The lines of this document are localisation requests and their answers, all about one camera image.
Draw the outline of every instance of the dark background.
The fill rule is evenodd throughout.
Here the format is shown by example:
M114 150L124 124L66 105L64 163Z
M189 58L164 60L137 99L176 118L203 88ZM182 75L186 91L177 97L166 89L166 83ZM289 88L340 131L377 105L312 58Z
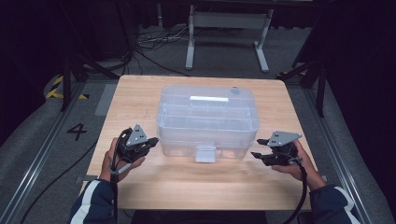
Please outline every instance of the dark background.
M97 14L100 5L93 10L92 1L64 1L64 8L53 1L46 6L53 7L52 12L60 16L52 20L49 12L43 11L47 7L40 2L45 1L3 1L0 9L1 145L24 119L44 104L43 89L62 67L65 40L73 46L72 50L96 61L120 57L123 53L124 42L112 39L119 38L114 35L116 32L120 34L116 10L103 10L104 15ZM396 136L396 77L393 74L396 70L393 25L396 8L391 1L349 0L335 4L339 5L338 9L323 13L319 20L317 11L312 14L305 11L305 17L298 17L298 10L294 9L296 14L287 9L279 10L272 26L291 28L315 24L298 61L309 62L325 55L327 78L346 124L395 216L392 171ZM171 27L185 20L183 8L172 9L183 13L165 16L164 26ZM62 16L63 10L69 18ZM131 34L137 24L158 23L154 5L134 4L128 11ZM107 41L120 43L114 49L109 50L106 36L99 35L99 28L95 30L99 20L111 21L105 26L115 33L108 36ZM69 36L60 35L59 29Z

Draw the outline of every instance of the plastic storage box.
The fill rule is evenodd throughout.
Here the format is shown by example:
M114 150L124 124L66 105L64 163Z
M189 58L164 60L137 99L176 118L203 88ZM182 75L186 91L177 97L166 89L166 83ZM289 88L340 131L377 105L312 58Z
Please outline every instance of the plastic storage box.
M157 115L158 136L166 156L243 158L260 122L248 89L165 86Z

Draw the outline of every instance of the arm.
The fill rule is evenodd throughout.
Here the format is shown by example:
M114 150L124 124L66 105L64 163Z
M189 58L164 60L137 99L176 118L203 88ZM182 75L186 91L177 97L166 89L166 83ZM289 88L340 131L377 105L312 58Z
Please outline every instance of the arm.
M359 223L351 213L354 203L349 195L343 189L334 185L326 186L326 182L315 169L301 143L296 140L294 145L297 147L298 156L303 159L302 166L307 173L306 180L311 190L309 194L314 223ZM300 167L296 165L275 165L272 169L302 180Z
M343 189L328 185L309 194L314 223L359 223L351 213L355 204Z
M102 172L97 180L93 180L87 184L82 193L74 202L70 219L68 223L115 223L113 217L113 199L114 191L110 184L111 173L108 170L110 164L109 157L112 158L116 148L118 138L114 138L110 150L106 152L102 163ZM145 160L144 157L135 161L132 166L119 175L121 181L129 172L140 166ZM121 168L126 164L120 161L117 168Z

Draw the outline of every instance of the sleeve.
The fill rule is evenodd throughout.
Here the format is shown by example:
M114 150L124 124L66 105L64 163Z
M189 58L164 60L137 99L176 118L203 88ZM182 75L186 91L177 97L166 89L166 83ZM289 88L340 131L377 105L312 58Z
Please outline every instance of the sleeve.
M314 223L359 223L351 211L355 204L349 195L335 185L328 185L310 192Z
M113 199L114 191L108 181L89 182L74 202L68 223L116 223Z

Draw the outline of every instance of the hand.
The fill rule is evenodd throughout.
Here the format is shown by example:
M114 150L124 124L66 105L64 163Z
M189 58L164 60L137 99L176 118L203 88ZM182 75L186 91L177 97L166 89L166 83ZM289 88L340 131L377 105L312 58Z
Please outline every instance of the hand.
M303 159L301 161L301 164L305 168L306 173L307 173L308 187L311 190L314 190L314 189L319 189L323 186L326 186L326 182L323 180L323 178L318 173L318 171L315 170L314 164L312 163L308 154L304 150L300 141L294 140L293 143L298 150L298 156ZM302 174L301 174L300 167L298 165L288 165L288 166L274 165L274 166L272 166L272 169L276 170L280 173L290 174L294 178L302 181Z
M108 170L108 166L110 165L109 157L111 158L111 160L113 159L114 150L116 150L116 144L117 144L118 139L119 138L113 138L113 141L111 142L110 149L105 153L105 157L103 158L103 163L102 163L102 173L99 175L99 179L104 179L104 180L107 180L108 182L110 182L111 173ZM120 160L120 156L117 154L116 163L119 160ZM123 178L125 178L125 176L127 176L132 169L140 166L144 160L145 160L145 157L141 157L141 158L137 159L134 163L132 163L131 167L129 167L127 170L125 170L122 174L119 175L119 181L121 181ZM118 162L117 169L124 167L126 164L127 164L126 161Z

